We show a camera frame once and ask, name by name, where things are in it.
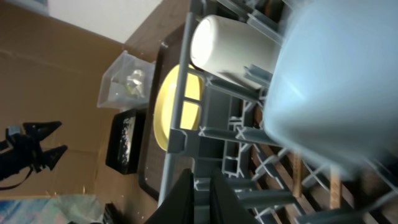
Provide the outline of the light blue saucer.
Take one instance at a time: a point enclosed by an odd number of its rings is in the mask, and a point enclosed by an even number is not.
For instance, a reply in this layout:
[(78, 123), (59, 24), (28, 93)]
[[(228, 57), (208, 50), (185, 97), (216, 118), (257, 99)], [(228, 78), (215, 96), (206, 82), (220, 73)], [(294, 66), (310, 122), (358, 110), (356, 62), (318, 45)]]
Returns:
[(397, 0), (316, 0), (288, 20), (264, 130), (350, 175), (397, 159)]

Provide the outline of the pale green cup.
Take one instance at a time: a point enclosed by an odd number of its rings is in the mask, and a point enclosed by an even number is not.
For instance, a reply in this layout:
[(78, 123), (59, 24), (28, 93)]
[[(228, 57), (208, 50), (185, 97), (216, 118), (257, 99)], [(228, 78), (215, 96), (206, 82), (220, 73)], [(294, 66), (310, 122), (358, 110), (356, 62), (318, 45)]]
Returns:
[(275, 70), (279, 45), (250, 25), (209, 15), (197, 25), (190, 46), (193, 64), (219, 78), (246, 88), (260, 84), (244, 77), (255, 65), (269, 73)]

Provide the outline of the yellow plate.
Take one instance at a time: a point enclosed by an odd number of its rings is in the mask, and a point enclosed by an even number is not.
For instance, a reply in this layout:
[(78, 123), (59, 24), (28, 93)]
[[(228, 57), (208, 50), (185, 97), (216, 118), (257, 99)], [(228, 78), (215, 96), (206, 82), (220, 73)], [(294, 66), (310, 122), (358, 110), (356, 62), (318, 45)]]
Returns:
[[(154, 134), (155, 139), (164, 151), (169, 143), (170, 125), (172, 121), (175, 91), (180, 65), (174, 66), (166, 75), (158, 92), (154, 108)], [(185, 96), (193, 100), (201, 100), (203, 93), (203, 81), (196, 75), (188, 74)], [(183, 129), (196, 130), (200, 119), (200, 108), (198, 105), (185, 101), (180, 127)]]

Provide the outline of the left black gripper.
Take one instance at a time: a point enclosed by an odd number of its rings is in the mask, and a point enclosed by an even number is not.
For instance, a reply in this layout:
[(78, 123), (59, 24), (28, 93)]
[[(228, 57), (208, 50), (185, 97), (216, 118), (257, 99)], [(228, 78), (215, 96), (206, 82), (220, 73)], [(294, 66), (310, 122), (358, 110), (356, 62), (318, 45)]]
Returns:
[(60, 121), (23, 123), (24, 134), (2, 141), (1, 150), (6, 151), (1, 153), (1, 180), (18, 174), (26, 167), (30, 168), (27, 177), (33, 171), (40, 172), (41, 166), (53, 170), (68, 147), (62, 145), (42, 152), (39, 140), (47, 138), (61, 125)]

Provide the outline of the rice pile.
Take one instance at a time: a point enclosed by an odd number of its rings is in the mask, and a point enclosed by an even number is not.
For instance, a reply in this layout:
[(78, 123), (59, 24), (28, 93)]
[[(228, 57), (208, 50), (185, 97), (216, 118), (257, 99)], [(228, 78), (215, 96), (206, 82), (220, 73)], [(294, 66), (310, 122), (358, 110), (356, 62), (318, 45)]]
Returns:
[(127, 164), (129, 163), (135, 120), (136, 120), (135, 117), (125, 118), (123, 120), (123, 128), (121, 131), (121, 139), (119, 142), (120, 143), (119, 159), (123, 166), (127, 166)]

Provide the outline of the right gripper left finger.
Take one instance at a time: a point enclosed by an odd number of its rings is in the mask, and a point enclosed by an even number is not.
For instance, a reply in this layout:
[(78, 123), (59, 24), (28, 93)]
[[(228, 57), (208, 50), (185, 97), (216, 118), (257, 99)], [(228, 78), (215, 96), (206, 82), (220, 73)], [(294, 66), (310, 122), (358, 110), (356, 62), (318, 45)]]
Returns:
[(194, 223), (193, 174), (190, 169), (184, 169), (168, 196), (145, 224), (192, 223)]

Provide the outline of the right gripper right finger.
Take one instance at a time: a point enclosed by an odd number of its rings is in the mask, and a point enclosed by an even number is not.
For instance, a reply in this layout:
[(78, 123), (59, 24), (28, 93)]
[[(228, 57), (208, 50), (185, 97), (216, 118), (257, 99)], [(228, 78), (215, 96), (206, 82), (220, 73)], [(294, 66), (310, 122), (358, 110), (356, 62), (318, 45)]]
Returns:
[(215, 169), (210, 180), (211, 224), (258, 224), (258, 221), (240, 203), (219, 169)]

